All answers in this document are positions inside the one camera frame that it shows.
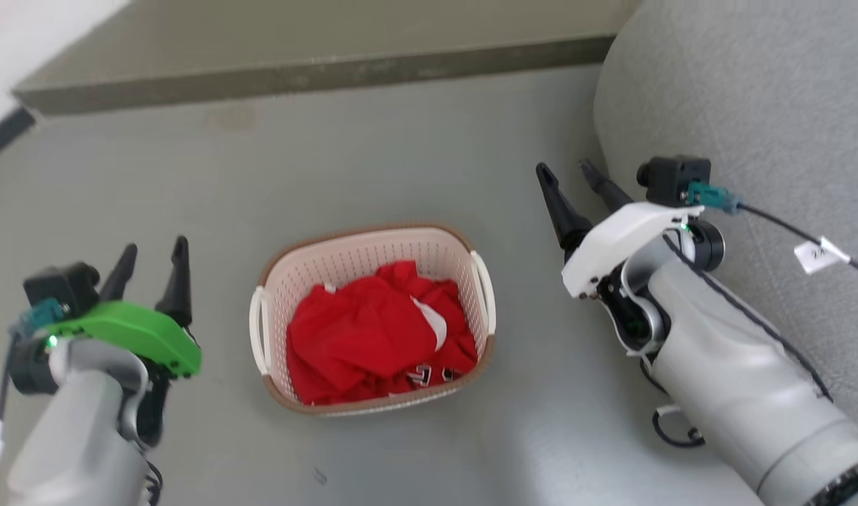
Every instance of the white plastic basket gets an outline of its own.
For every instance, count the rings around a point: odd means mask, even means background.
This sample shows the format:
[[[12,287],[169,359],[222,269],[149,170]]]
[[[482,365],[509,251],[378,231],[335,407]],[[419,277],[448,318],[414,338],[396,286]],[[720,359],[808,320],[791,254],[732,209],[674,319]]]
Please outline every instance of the white plastic basket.
[[[416,260],[425,278],[453,279],[460,289],[469,329],[476,338],[479,361],[464,377],[438,387],[383,399],[306,406],[294,393],[285,362],[285,329],[294,310],[318,284],[343,286],[373,275],[397,260]],[[434,224],[402,224],[335,234],[297,244],[279,253],[264,269],[254,291],[249,331],[254,361],[269,393],[298,413],[342,416],[393,410],[453,394],[482,374],[494,347],[497,311],[488,269],[469,242],[449,228]]]

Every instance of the black stripe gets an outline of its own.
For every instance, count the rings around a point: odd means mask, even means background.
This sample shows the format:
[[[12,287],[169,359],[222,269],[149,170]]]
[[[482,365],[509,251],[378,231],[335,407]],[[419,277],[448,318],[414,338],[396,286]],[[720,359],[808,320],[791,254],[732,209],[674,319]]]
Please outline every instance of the black stripe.
[[[25,107],[20,107],[0,121],[0,152],[20,134],[32,128],[34,118]]]

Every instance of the brown basket rim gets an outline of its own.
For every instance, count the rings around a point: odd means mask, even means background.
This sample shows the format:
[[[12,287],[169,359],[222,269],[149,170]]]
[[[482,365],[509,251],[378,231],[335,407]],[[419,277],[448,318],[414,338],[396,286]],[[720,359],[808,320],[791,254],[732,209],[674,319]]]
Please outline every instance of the brown basket rim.
[[[259,278],[258,286],[266,286],[266,282],[269,278],[269,273],[272,272],[272,269],[275,268],[275,264],[277,264],[283,257],[287,256],[294,250],[301,249],[301,247],[311,246],[313,244],[317,244],[320,242],[325,242],[326,240],[335,240],[341,239],[345,237],[351,237],[355,235],[365,234],[365,233],[379,233],[380,231],[395,231],[402,230],[402,228],[437,228],[440,231],[445,231],[456,237],[463,246],[467,248],[469,251],[474,251],[473,245],[469,242],[469,240],[464,237],[463,234],[458,233],[458,231],[454,230],[454,228],[448,227],[447,225],[440,224],[432,221],[407,221],[400,223],[393,223],[384,226],[378,227],[364,227],[364,228],[356,228],[354,231],[343,231],[343,233],[329,233],[324,234],[322,236],[317,236],[312,239],[302,240],[289,247],[285,247],[280,252],[275,254],[265,269],[263,269],[263,273]],[[440,384],[437,387],[429,387],[422,390],[411,391],[408,394],[400,394],[394,397],[386,397],[380,399],[370,399],[368,401],[358,401],[357,403],[345,403],[345,404],[332,404],[332,406],[305,406],[302,403],[298,403],[298,401],[292,401],[285,397],[278,390],[278,387],[275,386],[275,382],[272,380],[272,377],[269,374],[263,375],[263,384],[265,385],[269,395],[272,396],[277,403],[281,404],[285,409],[294,411],[295,413],[301,413],[312,416],[321,416],[321,415],[329,415],[329,414],[342,414],[342,413],[352,413],[353,411],[362,411],[362,410],[384,410],[384,409],[392,409],[400,404],[413,403],[413,401],[419,401],[422,399],[426,399],[428,397],[435,397],[438,394],[448,393],[449,391],[460,390],[460,388],[464,387],[470,382],[476,381],[476,378],[479,377],[488,365],[490,364],[490,357],[494,352],[494,335],[489,334],[486,339],[486,349],[484,349],[484,353],[482,358],[479,359],[476,367],[473,368],[469,374],[461,377],[455,381],[449,382],[448,384]]]

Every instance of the teal connector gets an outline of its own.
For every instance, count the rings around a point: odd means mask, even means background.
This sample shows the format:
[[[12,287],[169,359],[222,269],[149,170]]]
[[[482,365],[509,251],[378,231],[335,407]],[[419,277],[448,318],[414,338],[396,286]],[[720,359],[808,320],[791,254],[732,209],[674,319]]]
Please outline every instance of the teal connector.
[[[739,214],[738,205],[741,198],[725,188],[709,186],[707,183],[693,182],[688,185],[688,196],[685,199],[690,205],[703,205],[721,209],[727,214]]]
[[[29,339],[34,331],[60,320],[63,320],[63,307],[60,307],[60,302],[56,299],[44,299],[32,309],[23,311],[8,330],[11,331],[11,335],[18,334],[20,336],[18,339]]]

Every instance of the gray floor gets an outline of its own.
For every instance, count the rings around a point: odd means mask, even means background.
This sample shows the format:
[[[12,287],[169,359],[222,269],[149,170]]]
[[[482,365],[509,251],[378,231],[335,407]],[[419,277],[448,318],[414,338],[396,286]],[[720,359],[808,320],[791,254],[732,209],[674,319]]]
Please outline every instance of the gray floor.
[[[152,304],[175,234],[191,243],[200,378],[171,393],[152,454],[162,504],[753,505],[707,449],[668,448],[663,397],[602,308],[570,300],[535,182],[545,160],[583,212],[600,160],[598,67],[61,119],[0,157],[0,358],[20,280],[141,253],[127,298]],[[447,221],[483,254],[499,305],[486,376],[396,413],[315,420],[264,391],[249,296],[281,247],[403,220]],[[44,406],[14,395],[12,459]],[[322,484],[316,474],[327,477]]]

